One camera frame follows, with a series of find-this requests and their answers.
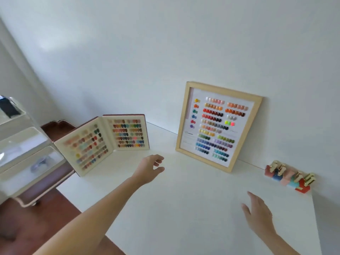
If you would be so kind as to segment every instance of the color swatch book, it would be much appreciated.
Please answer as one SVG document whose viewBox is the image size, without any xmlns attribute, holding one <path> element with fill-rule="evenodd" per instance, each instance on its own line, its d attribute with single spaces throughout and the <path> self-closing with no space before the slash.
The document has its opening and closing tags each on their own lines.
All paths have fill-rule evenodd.
<svg viewBox="0 0 340 255">
<path fill-rule="evenodd" d="M 79 126 L 55 143 L 79 176 L 113 150 L 148 150 L 145 115 L 103 115 Z"/>
</svg>

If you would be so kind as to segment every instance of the tabletop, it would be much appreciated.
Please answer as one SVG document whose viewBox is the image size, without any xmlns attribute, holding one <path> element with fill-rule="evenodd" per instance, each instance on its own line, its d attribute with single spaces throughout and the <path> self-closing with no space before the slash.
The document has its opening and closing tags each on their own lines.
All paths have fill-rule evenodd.
<svg viewBox="0 0 340 255">
<path fill-rule="evenodd" d="M 147 128 L 150 150 L 115 151 L 58 187 L 83 212 L 130 177 L 143 157 L 164 156 L 165 171 L 130 198 L 106 234 L 126 254 L 272 254 L 244 218 L 249 190 L 268 205 L 287 243 L 301 254 L 321 255 L 311 192 L 281 186 L 240 160 L 225 173 L 176 152 L 176 134 Z"/>
</svg>

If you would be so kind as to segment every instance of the reddish brown floor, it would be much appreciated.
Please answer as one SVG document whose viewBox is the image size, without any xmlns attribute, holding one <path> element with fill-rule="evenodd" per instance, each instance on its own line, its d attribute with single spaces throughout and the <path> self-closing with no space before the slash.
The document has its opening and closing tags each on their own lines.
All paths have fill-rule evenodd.
<svg viewBox="0 0 340 255">
<path fill-rule="evenodd" d="M 59 138 L 68 132 L 53 131 L 48 135 Z M 13 199 L 0 205 L 0 255 L 31 255 L 63 226 L 80 214 L 57 189 L 49 191 L 33 207 L 22 208 Z M 95 254 L 107 255 L 124 253 L 106 236 Z"/>
</svg>

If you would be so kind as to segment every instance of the wooden picture frame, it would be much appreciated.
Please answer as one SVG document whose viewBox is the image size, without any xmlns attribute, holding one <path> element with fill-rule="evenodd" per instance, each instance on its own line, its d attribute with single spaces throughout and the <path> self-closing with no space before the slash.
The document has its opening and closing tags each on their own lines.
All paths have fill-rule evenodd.
<svg viewBox="0 0 340 255">
<path fill-rule="evenodd" d="M 194 95 L 201 96 L 201 99 L 198 100 Z M 216 108 L 210 109 L 210 107 L 206 107 L 206 105 L 211 106 L 213 102 L 207 101 L 208 98 L 209 100 L 220 102 L 220 103 L 214 104 L 213 107 L 216 107 Z M 237 102 L 238 100 L 240 104 L 242 103 L 249 104 L 249 106 L 246 106 L 246 107 L 243 105 L 241 106 L 236 103 L 232 103 L 229 100 L 230 101 L 235 100 L 235 102 Z M 262 97 L 258 95 L 248 94 L 248 93 L 244 93 L 241 91 L 212 86 L 212 85 L 208 85 L 204 83 L 188 81 L 186 84 L 186 88 L 185 88 L 181 121 L 180 121 L 180 127 L 178 131 L 177 142 L 176 142 L 176 151 L 181 152 L 190 157 L 193 157 L 195 159 L 198 159 L 199 161 L 202 161 L 206 164 L 214 166 L 222 171 L 231 172 L 236 162 L 236 159 L 240 153 L 242 145 L 245 141 L 245 138 L 249 132 L 249 129 L 253 123 L 253 120 L 257 114 L 258 108 L 260 107 L 261 101 L 262 101 Z M 209 112 L 212 112 L 213 115 L 215 115 L 218 112 L 217 113 L 218 116 L 221 116 L 221 117 L 213 118 L 213 120 L 217 120 L 217 123 L 210 119 L 205 120 L 205 118 L 202 118 L 201 116 L 208 116 L 208 113 L 207 112 L 198 113 L 198 111 L 194 107 L 191 107 L 192 104 L 194 104 L 195 107 L 200 107 L 197 110 L 201 110 L 201 111 L 209 110 Z M 192 117 L 188 116 L 193 111 L 195 111 L 196 114 L 193 113 L 191 115 Z M 230 122 L 228 121 L 230 119 L 227 119 L 227 118 L 232 118 L 233 120 L 235 119 L 235 122 Z M 215 128 L 210 127 L 208 125 L 201 124 L 201 122 L 206 123 L 206 121 L 208 121 L 207 122 L 208 124 L 215 126 Z M 215 132 L 214 133 L 209 132 L 209 134 L 214 135 L 214 141 L 215 142 L 217 141 L 217 144 L 222 142 L 220 146 L 217 146 L 218 148 L 222 148 L 222 150 L 227 150 L 227 148 L 225 148 L 225 146 L 223 145 L 228 145 L 227 147 L 229 147 L 229 144 L 227 144 L 228 141 L 230 140 L 234 141 L 233 139 L 230 139 L 230 138 L 228 139 L 225 136 L 233 136 L 233 135 L 236 136 L 237 135 L 235 137 L 236 142 L 233 145 L 233 147 L 229 149 L 229 151 L 225 151 L 225 152 L 221 152 L 220 150 L 215 149 L 216 144 L 213 142 L 213 140 L 206 141 L 204 139 L 200 139 L 199 137 L 199 136 L 204 135 L 204 133 L 200 134 L 200 131 L 203 131 L 206 133 L 208 132 L 205 129 L 203 130 L 202 127 L 206 126 L 209 129 L 210 128 L 212 128 L 212 130 L 217 129 L 218 132 L 221 132 L 221 130 L 218 127 L 223 127 L 222 125 L 227 125 L 228 127 L 224 127 L 223 130 L 225 131 L 223 131 L 220 135 L 217 136 Z M 208 135 L 203 136 L 203 137 L 206 137 L 209 140 L 212 138 Z M 203 141 L 204 143 L 208 143 L 208 145 L 212 145 L 212 146 L 203 145 L 204 148 L 210 149 L 210 150 L 204 150 L 200 148 L 202 144 L 196 141 Z M 227 152 L 232 152 L 232 155 L 228 156 L 229 158 L 228 160 L 226 157 L 223 157 L 222 155 L 219 155 L 219 153 L 217 153 L 218 158 L 217 160 L 214 160 L 216 156 L 215 152 L 222 153 L 223 156 L 224 155 L 228 156 Z"/>
</svg>

